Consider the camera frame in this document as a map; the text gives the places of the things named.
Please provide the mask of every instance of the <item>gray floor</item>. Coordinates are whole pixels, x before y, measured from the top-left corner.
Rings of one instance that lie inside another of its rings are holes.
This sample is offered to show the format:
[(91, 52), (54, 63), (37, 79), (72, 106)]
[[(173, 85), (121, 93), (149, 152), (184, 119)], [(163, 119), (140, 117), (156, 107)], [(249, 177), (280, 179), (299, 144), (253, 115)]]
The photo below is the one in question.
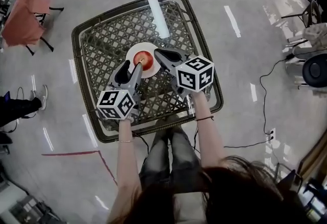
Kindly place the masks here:
[[(52, 0), (53, 7), (65, 10), (53, 16), (45, 35), (55, 46), (51, 53), (41, 43), (35, 56), (24, 47), (6, 48), (0, 54), (0, 94), (8, 90), (15, 95), (18, 87), (29, 97), (32, 75), (36, 89), (49, 88), (47, 109), (35, 118), (21, 119), (13, 139), (11, 154), (3, 157), (12, 178), (33, 195), (45, 200), (69, 223), (101, 223), (111, 208), (117, 188), (117, 144), (102, 144), (92, 139), (83, 114), (85, 105), (78, 83), (71, 75), (73, 59), (71, 32), (80, 23), (133, 0)], [(215, 122), (225, 145), (248, 145), (266, 140), (263, 133), (263, 96), (259, 77), (283, 58), (286, 37), (303, 29), (300, 21), (280, 16), (303, 11), (302, 0), (190, 0), (207, 40), (224, 96), (223, 109)], [(238, 38), (224, 6), (229, 6), (239, 27)], [(255, 85), (256, 102), (250, 84)], [(279, 64), (264, 79), (267, 86), (267, 130), (275, 128), (274, 152), (281, 162), (296, 167), (299, 160), (323, 133), (326, 122), (326, 99), (312, 92), (298, 90)], [(5, 126), (5, 130), (14, 123)], [(195, 124), (183, 126), (193, 138)], [(52, 147), (44, 135), (48, 133)], [(146, 136), (151, 143), (153, 136)], [(136, 140), (138, 163), (146, 148)], [(44, 154), (80, 153), (84, 155), (47, 157)], [(271, 146), (261, 144), (229, 149), (231, 155), (259, 160), (274, 168), (277, 160)]]

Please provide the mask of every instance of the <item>sneaker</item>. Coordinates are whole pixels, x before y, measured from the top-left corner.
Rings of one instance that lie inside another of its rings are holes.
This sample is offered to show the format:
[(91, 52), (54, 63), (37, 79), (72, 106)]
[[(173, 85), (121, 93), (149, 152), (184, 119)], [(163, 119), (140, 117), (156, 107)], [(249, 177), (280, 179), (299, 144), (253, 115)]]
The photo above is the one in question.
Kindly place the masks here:
[(30, 101), (36, 98), (36, 92), (31, 90)]
[(48, 88), (45, 84), (43, 84), (43, 87), (45, 88), (45, 95), (43, 96), (42, 107), (40, 108), (40, 110), (45, 110), (46, 100), (48, 99)]

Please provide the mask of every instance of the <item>pink chair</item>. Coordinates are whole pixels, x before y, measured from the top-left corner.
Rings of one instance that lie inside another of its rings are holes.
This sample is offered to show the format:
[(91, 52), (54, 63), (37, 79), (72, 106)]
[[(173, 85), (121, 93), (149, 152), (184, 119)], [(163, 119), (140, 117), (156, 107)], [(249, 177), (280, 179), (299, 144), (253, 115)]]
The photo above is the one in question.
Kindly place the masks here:
[(2, 31), (7, 45), (25, 45), (34, 55), (28, 44), (35, 45), (41, 39), (53, 52), (54, 48), (42, 37), (45, 31), (42, 24), (50, 10), (62, 11), (63, 8), (51, 8), (49, 5), (50, 0), (16, 0)]

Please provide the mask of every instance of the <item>apple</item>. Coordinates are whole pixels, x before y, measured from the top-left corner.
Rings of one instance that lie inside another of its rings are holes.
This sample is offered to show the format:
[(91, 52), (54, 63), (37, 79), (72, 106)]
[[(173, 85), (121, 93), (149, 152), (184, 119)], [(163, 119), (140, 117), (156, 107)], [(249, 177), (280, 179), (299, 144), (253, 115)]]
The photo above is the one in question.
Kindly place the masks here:
[(147, 51), (138, 52), (133, 58), (134, 65), (141, 63), (143, 66), (143, 71), (149, 70), (153, 65), (153, 57)]

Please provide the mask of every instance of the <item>black pants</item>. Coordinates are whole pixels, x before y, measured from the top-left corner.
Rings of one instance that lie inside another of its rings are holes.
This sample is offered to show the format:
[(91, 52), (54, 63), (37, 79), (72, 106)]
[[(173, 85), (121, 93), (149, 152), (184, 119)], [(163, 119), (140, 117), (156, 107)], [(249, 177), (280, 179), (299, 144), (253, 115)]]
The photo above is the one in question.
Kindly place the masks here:
[[(173, 154), (171, 171), (168, 139)], [(143, 189), (151, 184), (163, 184), (173, 188), (175, 193), (203, 191), (200, 160), (181, 126), (156, 133), (139, 176)]]
[(0, 102), (0, 127), (10, 123), (13, 120), (36, 112), (42, 107), (39, 98), (29, 101), (27, 99), (10, 99), (7, 102)]

